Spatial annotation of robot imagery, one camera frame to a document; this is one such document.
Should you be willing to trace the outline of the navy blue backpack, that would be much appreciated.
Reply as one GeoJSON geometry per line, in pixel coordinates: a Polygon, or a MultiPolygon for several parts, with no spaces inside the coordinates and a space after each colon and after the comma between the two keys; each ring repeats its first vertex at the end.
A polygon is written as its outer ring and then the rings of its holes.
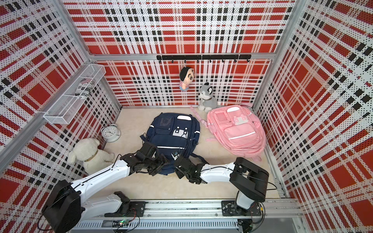
{"type": "Polygon", "coordinates": [[[180,113],[161,113],[154,118],[146,133],[140,136],[143,142],[149,142],[160,150],[169,160],[161,175],[174,173],[174,159],[171,153],[182,151],[184,158],[192,155],[200,138],[200,122],[192,115],[180,113]]]}

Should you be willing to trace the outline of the pink school backpack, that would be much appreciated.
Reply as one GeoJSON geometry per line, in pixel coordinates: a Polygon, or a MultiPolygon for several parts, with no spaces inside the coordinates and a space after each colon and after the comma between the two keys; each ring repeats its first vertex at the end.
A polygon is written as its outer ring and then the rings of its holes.
{"type": "Polygon", "coordinates": [[[261,153],[266,147],[265,131],[259,118],[248,107],[230,105],[215,108],[208,112],[207,120],[202,119],[193,107],[190,110],[230,153],[262,161],[261,153]]]}

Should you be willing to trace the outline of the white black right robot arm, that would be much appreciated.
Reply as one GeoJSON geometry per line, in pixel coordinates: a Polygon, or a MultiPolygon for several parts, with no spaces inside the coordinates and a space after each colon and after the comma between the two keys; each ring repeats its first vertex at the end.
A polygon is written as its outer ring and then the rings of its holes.
{"type": "Polygon", "coordinates": [[[236,187],[238,192],[235,201],[222,202],[224,216],[262,215],[264,208],[261,205],[265,202],[267,192],[277,190],[277,186],[269,182],[269,173],[265,169],[243,157],[225,165],[195,165],[190,159],[181,156],[173,165],[178,178],[185,177],[190,183],[224,182],[236,187]]]}

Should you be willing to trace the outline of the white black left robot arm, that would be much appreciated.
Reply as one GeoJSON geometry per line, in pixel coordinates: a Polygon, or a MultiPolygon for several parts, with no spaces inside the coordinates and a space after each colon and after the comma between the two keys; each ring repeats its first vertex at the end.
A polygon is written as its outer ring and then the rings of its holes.
{"type": "Polygon", "coordinates": [[[49,230],[67,233],[80,221],[94,216],[126,215],[136,210],[130,199],[121,191],[103,198],[93,195],[110,184],[141,171],[157,175],[169,160],[151,143],[144,143],[135,153],[118,155],[116,161],[89,176],[68,182],[59,181],[50,193],[41,215],[49,224],[49,230]]]}

